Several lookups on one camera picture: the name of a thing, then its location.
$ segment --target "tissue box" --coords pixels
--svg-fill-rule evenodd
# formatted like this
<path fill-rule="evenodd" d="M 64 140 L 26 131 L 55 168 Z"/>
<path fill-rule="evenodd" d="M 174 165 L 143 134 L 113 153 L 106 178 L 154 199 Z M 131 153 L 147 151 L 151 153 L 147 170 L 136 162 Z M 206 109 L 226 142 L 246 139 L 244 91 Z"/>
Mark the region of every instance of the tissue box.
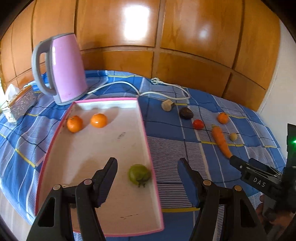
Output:
<path fill-rule="evenodd" d="M 2 111 L 8 122 L 18 124 L 27 110 L 35 104 L 37 96 L 32 86 L 27 86 L 9 102 L 3 105 Z"/>

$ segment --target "orange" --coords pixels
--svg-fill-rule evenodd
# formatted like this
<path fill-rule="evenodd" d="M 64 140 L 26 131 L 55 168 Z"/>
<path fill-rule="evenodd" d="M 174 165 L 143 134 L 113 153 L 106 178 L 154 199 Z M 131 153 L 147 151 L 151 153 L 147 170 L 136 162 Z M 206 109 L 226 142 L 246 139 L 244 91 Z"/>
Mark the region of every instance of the orange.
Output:
<path fill-rule="evenodd" d="M 91 125 L 96 128 L 102 128 L 108 123 L 107 117 L 104 114 L 95 114 L 91 118 Z"/>
<path fill-rule="evenodd" d="M 67 127 L 73 133 L 78 132 L 83 128 L 83 121 L 78 115 L 72 116 L 67 120 Z"/>
<path fill-rule="evenodd" d="M 221 123 L 221 124 L 226 124 L 229 120 L 229 117 L 227 114 L 225 114 L 225 112 L 220 113 L 217 116 L 217 120 Z"/>

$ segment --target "small potato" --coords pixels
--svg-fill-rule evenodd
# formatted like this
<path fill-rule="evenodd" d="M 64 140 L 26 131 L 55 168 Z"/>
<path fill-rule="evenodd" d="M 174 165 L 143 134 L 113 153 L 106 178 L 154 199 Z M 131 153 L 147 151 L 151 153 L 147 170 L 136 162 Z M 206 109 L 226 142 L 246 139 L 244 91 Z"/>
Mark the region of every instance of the small potato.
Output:
<path fill-rule="evenodd" d="M 236 133 L 231 133 L 229 138 L 232 140 L 232 141 L 236 141 L 237 140 L 237 134 Z"/>

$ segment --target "white tray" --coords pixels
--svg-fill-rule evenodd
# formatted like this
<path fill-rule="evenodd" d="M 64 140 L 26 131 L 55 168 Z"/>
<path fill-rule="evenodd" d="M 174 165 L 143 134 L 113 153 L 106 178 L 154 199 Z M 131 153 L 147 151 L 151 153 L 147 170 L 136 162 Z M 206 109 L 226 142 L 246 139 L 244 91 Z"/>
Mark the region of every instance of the white tray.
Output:
<path fill-rule="evenodd" d="M 108 118 L 104 128 L 90 124 L 93 114 Z M 83 119 L 84 128 L 71 133 L 69 116 Z M 105 236 L 135 236 L 164 229 L 163 216 L 150 157 L 141 110 L 136 98 L 92 99 L 74 102 L 65 113 L 52 139 L 41 169 L 36 214 L 55 184 L 78 185 L 102 169 L 110 157 L 118 161 L 118 171 L 105 203 L 96 209 Z M 152 171 L 144 187 L 128 179 L 133 164 Z M 71 209 L 73 230 L 79 232 L 76 209 Z"/>

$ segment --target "screw head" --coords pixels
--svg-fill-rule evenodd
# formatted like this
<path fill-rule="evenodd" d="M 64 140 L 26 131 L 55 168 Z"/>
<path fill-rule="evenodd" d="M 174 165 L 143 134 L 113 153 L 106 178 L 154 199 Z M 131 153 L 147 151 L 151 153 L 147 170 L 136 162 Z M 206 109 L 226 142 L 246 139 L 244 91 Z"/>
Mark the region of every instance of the screw head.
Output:
<path fill-rule="evenodd" d="M 92 180 L 91 179 L 86 179 L 86 180 L 84 180 L 84 182 L 83 182 L 85 185 L 90 185 L 90 184 L 92 184 Z"/>
<path fill-rule="evenodd" d="M 204 180 L 203 184 L 206 186 L 211 186 L 212 182 L 210 180 Z"/>
<path fill-rule="evenodd" d="M 238 192 L 240 192 L 242 190 L 242 187 L 239 185 L 235 185 L 234 189 L 237 190 Z"/>
<path fill-rule="evenodd" d="M 56 184 L 54 185 L 54 187 L 52 188 L 53 190 L 59 190 L 61 188 L 61 185 L 60 184 Z"/>

